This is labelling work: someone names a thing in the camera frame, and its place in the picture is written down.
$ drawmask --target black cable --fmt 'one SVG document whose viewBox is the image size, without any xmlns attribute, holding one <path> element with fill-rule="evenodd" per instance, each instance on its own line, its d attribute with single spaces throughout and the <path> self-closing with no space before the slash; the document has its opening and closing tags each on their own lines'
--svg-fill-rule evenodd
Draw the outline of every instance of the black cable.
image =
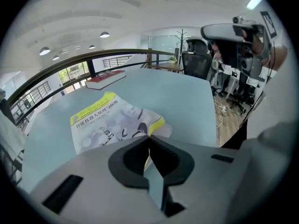
<svg viewBox="0 0 299 224">
<path fill-rule="evenodd" d="M 269 81 L 269 78 L 271 77 L 271 73 L 272 73 L 272 70 L 273 70 L 273 67 L 274 67 L 274 64 L 275 64 L 275 59 L 276 59 L 276 52 L 275 52 L 275 43 L 273 41 L 273 49 L 274 49 L 274 59 L 273 59 L 273 63 L 272 63 L 272 66 L 271 68 L 269 67 L 269 70 L 268 70 L 268 75 L 267 75 L 267 81 L 266 81 L 266 84 L 268 83 Z M 242 127 L 242 125 L 245 123 L 247 117 L 249 116 L 250 112 L 253 110 L 253 108 L 256 106 L 258 100 L 260 99 L 260 97 L 262 96 L 263 94 L 263 91 L 262 93 L 260 94 L 260 96 L 257 98 L 256 102 L 252 105 L 252 107 L 250 108 L 250 110 L 247 112 L 245 118 L 243 119 L 243 121 L 241 122 L 239 128 Z"/>
</svg>

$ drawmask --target black fisheye border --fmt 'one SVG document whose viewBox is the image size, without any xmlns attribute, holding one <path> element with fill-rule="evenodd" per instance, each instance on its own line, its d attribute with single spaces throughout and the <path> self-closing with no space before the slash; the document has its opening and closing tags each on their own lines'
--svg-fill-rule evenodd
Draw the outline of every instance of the black fisheye border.
<svg viewBox="0 0 299 224">
<path fill-rule="evenodd" d="M 0 0 L 2 8 L 0 41 L 5 36 L 7 29 L 12 23 L 14 17 L 28 0 Z M 299 50 L 298 45 L 298 28 L 296 19 L 297 0 L 268 0 L 273 7 L 280 20 L 284 24 L 288 35 L 293 43 L 295 51 Z M 297 214 L 297 198 L 299 194 L 298 182 L 298 145 L 295 148 L 292 161 L 286 174 L 281 180 L 277 188 L 271 193 L 267 200 L 261 203 L 252 213 L 248 213 L 240 223 L 255 223 L 265 221 L 268 223 L 291 223 L 298 217 Z M 24 220 L 37 223 L 48 223 L 44 217 L 41 217 L 26 201 L 26 198 L 15 189 L 9 181 L 6 172 L 0 164 L 0 220 L 5 222 L 10 220 L 13 222 L 23 222 Z"/>
</svg>

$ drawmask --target table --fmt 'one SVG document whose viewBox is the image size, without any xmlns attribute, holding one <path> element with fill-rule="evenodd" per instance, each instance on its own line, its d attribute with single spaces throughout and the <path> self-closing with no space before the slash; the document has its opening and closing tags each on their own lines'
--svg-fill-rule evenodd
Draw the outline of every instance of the table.
<svg viewBox="0 0 299 224">
<path fill-rule="evenodd" d="M 33 187 L 76 156 L 70 117 L 99 100 L 105 91 L 132 105 L 162 115 L 172 126 L 171 139 L 218 147 L 212 91 L 206 80 L 154 69 L 136 69 L 102 90 L 85 86 L 38 113 L 25 144 L 22 187 Z"/>
<path fill-rule="evenodd" d="M 156 65 L 148 65 L 148 68 L 166 69 L 177 73 L 182 72 L 184 70 L 182 64 L 176 63 L 161 63 Z"/>
</svg>

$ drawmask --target black and white sign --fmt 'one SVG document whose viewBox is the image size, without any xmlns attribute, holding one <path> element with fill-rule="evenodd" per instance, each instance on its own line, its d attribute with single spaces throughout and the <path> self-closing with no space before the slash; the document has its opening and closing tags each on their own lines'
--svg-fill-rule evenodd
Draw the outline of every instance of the black and white sign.
<svg viewBox="0 0 299 224">
<path fill-rule="evenodd" d="M 263 17 L 263 20 L 265 21 L 266 27 L 268 29 L 268 32 L 270 34 L 270 37 L 273 38 L 277 36 L 276 29 L 274 27 L 273 21 L 267 11 L 261 12 L 261 15 Z"/>
</svg>

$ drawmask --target potted plant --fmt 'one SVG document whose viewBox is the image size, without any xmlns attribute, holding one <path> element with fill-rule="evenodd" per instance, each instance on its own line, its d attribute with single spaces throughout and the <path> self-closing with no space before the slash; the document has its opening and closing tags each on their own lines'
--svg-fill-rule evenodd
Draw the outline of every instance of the potted plant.
<svg viewBox="0 0 299 224">
<path fill-rule="evenodd" d="M 174 56 L 169 58 L 169 63 L 174 64 L 176 62 L 177 62 L 177 59 Z"/>
</svg>

